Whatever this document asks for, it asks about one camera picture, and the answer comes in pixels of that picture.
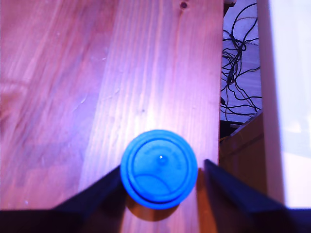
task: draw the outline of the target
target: bottle cap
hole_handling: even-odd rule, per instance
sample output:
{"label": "bottle cap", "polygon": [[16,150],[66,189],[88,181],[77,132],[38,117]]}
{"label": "bottle cap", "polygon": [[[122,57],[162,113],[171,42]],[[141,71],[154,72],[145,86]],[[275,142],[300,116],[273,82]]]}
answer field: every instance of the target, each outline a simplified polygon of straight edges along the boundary
{"label": "bottle cap", "polygon": [[142,133],[126,148],[121,179],[128,194],[153,209],[178,205],[195,186],[198,165],[190,145],[165,130]]}

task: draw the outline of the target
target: black cable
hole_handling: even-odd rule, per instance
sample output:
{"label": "black cable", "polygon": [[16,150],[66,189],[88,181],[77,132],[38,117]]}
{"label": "black cable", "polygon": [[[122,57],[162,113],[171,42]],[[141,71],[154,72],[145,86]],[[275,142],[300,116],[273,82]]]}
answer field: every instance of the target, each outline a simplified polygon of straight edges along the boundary
{"label": "black cable", "polygon": [[[231,28],[231,33],[227,30],[223,30],[225,33],[227,33],[229,35],[229,38],[224,38],[223,41],[231,41],[234,48],[230,49],[230,48],[225,48],[223,49],[223,58],[226,59],[226,64],[222,65],[222,74],[225,78],[222,78],[223,81],[226,82],[225,87],[223,89],[221,89],[221,92],[223,92],[225,90],[226,92],[226,98],[227,101],[225,104],[222,103],[221,107],[225,108],[225,111],[221,110],[223,113],[225,113],[225,118],[227,119],[227,114],[236,114],[236,115],[240,115],[240,116],[252,116],[254,114],[256,114],[256,112],[258,110],[260,110],[260,108],[258,108],[254,102],[252,101],[252,99],[259,99],[261,98],[260,96],[249,96],[247,94],[247,92],[241,88],[238,83],[237,83],[237,79],[239,76],[247,73],[247,72],[255,72],[257,70],[260,69],[260,67],[257,67],[255,69],[249,69],[246,71],[242,72],[242,54],[244,51],[246,51],[247,46],[246,44],[254,41],[254,40],[258,40],[258,38],[254,38],[251,40],[246,40],[247,36],[249,35],[249,33],[253,30],[253,28],[255,27],[255,25],[257,24],[258,19],[256,18],[256,20],[254,21],[253,25],[251,26],[251,28],[247,31],[247,33],[245,34],[243,40],[238,40],[235,36],[234,36],[234,27],[236,25],[236,22],[238,21],[239,16],[241,15],[241,13],[243,11],[245,11],[247,8],[256,5],[256,3],[250,4],[246,7],[244,7],[239,14],[236,16],[234,23],[232,25]],[[236,94],[236,91],[234,91],[232,88],[230,88],[231,85],[235,86],[236,90],[241,94],[242,98],[239,98]],[[241,105],[236,105],[236,106],[229,106],[229,95],[228,95],[228,90],[233,92],[234,97],[239,100],[239,101],[247,101],[249,104],[241,104]],[[249,107],[251,109],[253,109],[254,113],[239,113],[237,111],[233,111],[233,108],[239,108],[239,107]]]}

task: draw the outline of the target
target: wooden surface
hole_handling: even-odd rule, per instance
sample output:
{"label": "wooden surface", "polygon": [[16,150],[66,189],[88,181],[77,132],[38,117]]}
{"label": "wooden surface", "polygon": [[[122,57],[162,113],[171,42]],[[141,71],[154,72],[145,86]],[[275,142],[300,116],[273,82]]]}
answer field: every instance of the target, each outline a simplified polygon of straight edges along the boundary
{"label": "wooden surface", "polygon": [[267,193],[263,112],[240,126],[219,147],[219,166],[254,188]]}
{"label": "wooden surface", "polygon": [[[51,208],[116,167],[140,133],[218,162],[222,0],[3,0],[1,208]],[[195,189],[123,232],[198,232]]]}

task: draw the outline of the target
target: floor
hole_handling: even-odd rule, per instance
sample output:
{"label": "floor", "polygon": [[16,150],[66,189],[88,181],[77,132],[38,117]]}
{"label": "floor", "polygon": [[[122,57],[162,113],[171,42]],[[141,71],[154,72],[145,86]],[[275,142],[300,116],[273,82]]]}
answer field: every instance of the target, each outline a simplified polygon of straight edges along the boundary
{"label": "floor", "polygon": [[[239,14],[239,12],[246,6],[255,3],[255,0],[237,0],[237,3],[234,7],[230,7],[228,12],[224,17],[224,29],[231,32],[232,24]],[[257,7],[251,6],[247,8],[238,18],[237,23],[234,27],[234,36],[239,39],[243,40],[247,31],[252,27],[254,21],[257,17]],[[246,40],[252,40],[258,37],[258,25],[256,24],[252,31],[246,37]],[[224,38],[229,38],[227,33],[224,33]],[[223,49],[224,48],[234,48],[233,43],[231,41],[224,41],[223,42]],[[247,49],[242,54],[242,72],[248,69],[254,69],[260,66],[259,61],[259,41],[254,40],[247,44]],[[249,96],[261,96],[261,82],[260,82],[260,70],[255,72],[247,72],[238,77],[237,80],[238,85],[243,88]],[[226,85],[225,81],[222,81],[221,88],[223,89]],[[233,94],[233,92],[228,92],[228,98],[226,96],[226,92],[223,91],[221,93],[221,97],[226,101],[228,107],[249,104],[247,100],[237,100]],[[242,95],[237,92],[237,97],[239,99],[243,99]],[[253,103],[258,107],[262,108],[261,99],[252,99]],[[238,112],[240,114],[248,114],[248,113],[256,113],[254,109],[242,106],[232,108],[234,112]],[[236,114],[220,112],[220,120],[228,120],[228,121],[235,121],[235,122],[246,122],[250,116],[239,116]]]}

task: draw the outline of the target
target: wooden board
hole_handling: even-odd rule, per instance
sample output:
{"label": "wooden board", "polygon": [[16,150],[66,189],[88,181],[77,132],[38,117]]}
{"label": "wooden board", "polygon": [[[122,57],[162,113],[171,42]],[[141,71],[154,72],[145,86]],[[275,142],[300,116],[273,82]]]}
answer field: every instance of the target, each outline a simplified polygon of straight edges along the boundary
{"label": "wooden board", "polygon": [[[140,133],[218,162],[222,0],[3,0],[1,208],[51,208],[116,167]],[[195,189],[157,224],[198,232]]]}
{"label": "wooden board", "polygon": [[268,194],[262,110],[221,142],[219,166],[248,186]]}

